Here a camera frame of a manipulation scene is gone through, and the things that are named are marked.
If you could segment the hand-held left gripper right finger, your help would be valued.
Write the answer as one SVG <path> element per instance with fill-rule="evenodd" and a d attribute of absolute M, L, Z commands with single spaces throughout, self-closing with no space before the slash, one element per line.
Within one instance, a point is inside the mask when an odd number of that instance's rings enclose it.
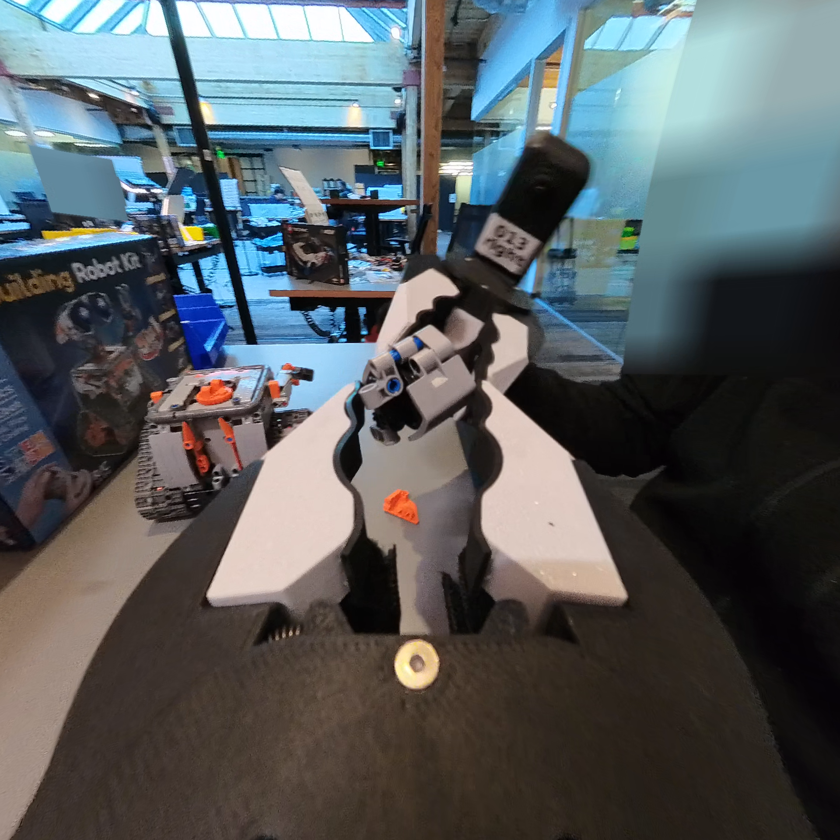
<path fill-rule="evenodd" d="M 450 632 L 479 633 L 502 602 L 539 631 L 558 605 L 624 607 L 627 589 L 572 456 L 490 382 L 457 429 L 476 496 L 458 570 L 443 573 Z"/>

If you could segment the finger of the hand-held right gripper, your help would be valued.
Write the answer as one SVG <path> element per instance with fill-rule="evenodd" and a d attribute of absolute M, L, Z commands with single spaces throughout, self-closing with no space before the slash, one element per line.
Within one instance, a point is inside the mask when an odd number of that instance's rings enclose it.
<path fill-rule="evenodd" d="M 448 324 L 452 309 L 446 307 L 454 305 L 459 294 L 455 283 L 437 269 L 426 269 L 403 282 L 385 315 L 375 356 L 389 354 L 427 326 L 435 327 L 447 340 L 458 342 L 459 327 Z"/>
<path fill-rule="evenodd" d="M 497 312 L 487 321 L 469 316 L 470 395 L 482 382 L 505 393 L 528 363 L 529 327 L 524 322 Z"/>

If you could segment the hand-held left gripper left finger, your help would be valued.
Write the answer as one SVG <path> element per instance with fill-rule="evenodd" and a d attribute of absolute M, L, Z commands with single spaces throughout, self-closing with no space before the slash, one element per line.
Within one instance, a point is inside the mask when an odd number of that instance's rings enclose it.
<path fill-rule="evenodd" d="M 279 605 L 302 623 L 326 603 L 356 632 L 399 631 L 396 550 L 368 535 L 353 484 L 363 429 L 361 387 L 351 383 L 260 460 L 206 592 L 210 606 Z"/>

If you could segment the small grey brick hinge assembly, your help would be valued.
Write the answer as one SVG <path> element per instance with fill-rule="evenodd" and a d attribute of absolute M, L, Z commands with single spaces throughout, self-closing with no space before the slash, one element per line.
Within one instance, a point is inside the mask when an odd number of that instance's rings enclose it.
<path fill-rule="evenodd" d="M 418 440 L 463 408 L 476 389 L 474 375 L 449 339 L 426 326 L 379 353 L 364 368 L 359 396 L 372 413 L 378 443 Z"/>

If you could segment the person's right forearm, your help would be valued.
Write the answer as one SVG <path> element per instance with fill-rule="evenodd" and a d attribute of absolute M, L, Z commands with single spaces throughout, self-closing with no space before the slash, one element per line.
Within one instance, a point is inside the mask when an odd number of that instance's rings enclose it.
<path fill-rule="evenodd" d="M 596 473 L 636 477 L 665 465 L 672 433 L 707 384 L 699 376 L 625 373 L 584 383 L 529 364 L 506 396 Z"/>

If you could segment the black product box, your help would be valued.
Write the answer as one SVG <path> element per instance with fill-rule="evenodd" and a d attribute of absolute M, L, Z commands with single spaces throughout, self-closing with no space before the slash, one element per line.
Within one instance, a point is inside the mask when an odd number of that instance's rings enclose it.
<path fill-rule="evenodd" d="M 332 286 L 350 284 L 345 227 L 284 222 L 280 233 L 290 278 Z"/>

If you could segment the grey orange tracked brick robot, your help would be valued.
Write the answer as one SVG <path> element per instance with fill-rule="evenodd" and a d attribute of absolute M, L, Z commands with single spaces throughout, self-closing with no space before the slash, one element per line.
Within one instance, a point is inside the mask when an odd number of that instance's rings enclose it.
<path fill-rule="evenodd" d="M 293 389 L 312 369 L 264 364 L 189 371 L 153 392 L 140 436 L 134 504 L 152 522 L 193 518 L 301 425 Z"/>

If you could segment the white sign board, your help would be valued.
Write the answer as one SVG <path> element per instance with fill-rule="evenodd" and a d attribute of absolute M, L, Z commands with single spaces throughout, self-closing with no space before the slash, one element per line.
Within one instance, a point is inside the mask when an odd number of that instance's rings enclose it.
<path fill-rule="evenodd" d="M 279 170 L 301 202 L 306 222 L 321 226 L 329 225 L 329 216 L 326 207 L 304 174 L 301 171 L 284 166 L 281 166 Z"/>

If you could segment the dark blue toy box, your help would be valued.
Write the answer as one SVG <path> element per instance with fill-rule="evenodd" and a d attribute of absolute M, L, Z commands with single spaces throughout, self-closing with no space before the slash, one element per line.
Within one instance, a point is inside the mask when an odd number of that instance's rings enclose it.
<path fill-rule="evenodd" d="M 189 365 L 148 235 L 1 247 L 1 550 L 46 541 L 137 448 L 152 392 Z"/>

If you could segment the black metal pole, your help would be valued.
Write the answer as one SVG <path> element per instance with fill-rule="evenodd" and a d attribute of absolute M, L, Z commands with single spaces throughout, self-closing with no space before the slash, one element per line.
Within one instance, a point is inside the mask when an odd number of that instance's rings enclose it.
<path fill-rule="evenodd" d="M 186 44 L 182 21 L 176 1 L 160 1 L 161 10 L 170 42 L 171 52 L 175 62 L 178 79 L 182 87 L 186 109 L 190 118 L 192 134 L 196 142 L 198 157 L 201 162 L 207 195 L 213 209 L 215 225 L 219 233 L 224 257 L 227 264 L 229 279 L 234 291 L 236 309 L 240 325 L 249 345 L 257 345 L 256 330 L 251 317 L 248 300 L 245 293 L 243 277 L 238 265 L 235 250 L 235 240 L 228 219 L 228 211 L 224 204 L 222 190 L 216 171 L 216 155 L 209 142 L 207 126 L 203 117 L 201 102 L 198 97 L 193 64 Z"/>

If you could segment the wooden post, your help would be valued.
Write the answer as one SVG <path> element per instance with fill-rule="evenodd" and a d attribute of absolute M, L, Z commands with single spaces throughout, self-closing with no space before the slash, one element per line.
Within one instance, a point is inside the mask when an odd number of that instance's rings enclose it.
<path fill-rule="evenodd" d="M 423 1 L 422 15 L 422 205 L 431 207 L 423 233 L 421 252 L 437 253 L 439 217 L 439 166 L 443 125 L 445 64 L 445 1 Z"/>

